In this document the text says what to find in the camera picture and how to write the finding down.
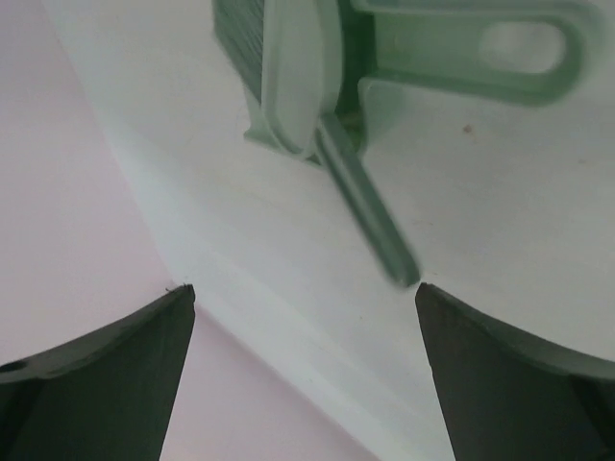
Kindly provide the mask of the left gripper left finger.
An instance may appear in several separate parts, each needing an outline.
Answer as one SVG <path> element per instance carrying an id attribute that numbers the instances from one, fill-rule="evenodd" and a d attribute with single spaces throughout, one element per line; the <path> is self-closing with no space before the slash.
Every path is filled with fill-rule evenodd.
<path id="1" fill-rule="evenodd" d="M 182 285 L 1 367 L 4 460 L 158 460 L 195 322 Z"/>

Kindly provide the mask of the green dustpan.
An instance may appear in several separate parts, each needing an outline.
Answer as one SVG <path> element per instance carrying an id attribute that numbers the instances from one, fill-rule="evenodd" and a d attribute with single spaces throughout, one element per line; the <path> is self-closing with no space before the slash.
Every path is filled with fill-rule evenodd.
<path id="1" fill-rule="evenodd" d="M 336 115 L 356 153 L 368 143 L 370 82 L 418 86 L 527 107 L 570 93 L 603 50 L 607 25 L 590 1 L 339 1 L 343 84 Z M 538 30 L 553 30 L 561 52 L 543 70 L 487 54 L 499 27 L 528 27 L 520 55 L 537 53 Z"/>

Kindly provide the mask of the green hand brush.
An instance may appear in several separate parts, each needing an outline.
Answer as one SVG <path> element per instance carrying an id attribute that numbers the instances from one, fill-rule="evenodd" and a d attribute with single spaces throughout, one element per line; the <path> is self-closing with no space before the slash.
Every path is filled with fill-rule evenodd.
<path id="1" fill-rule="evenodd" d="M 418 282 L 419 265 L 335 113 L 344 77 L 337 2 L 215 1 L 212 16 L 266 133 L 292 156 L 317 156 L 388 279 Z"/>

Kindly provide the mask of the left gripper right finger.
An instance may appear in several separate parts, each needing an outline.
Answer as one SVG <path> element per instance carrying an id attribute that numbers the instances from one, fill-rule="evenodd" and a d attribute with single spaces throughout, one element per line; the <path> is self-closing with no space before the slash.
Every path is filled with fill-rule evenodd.
<path id="1" fill-rule="evenodd" d="M 614 364 L 421 283 L 415 304 L 457 460 L 611 460 Z"/>

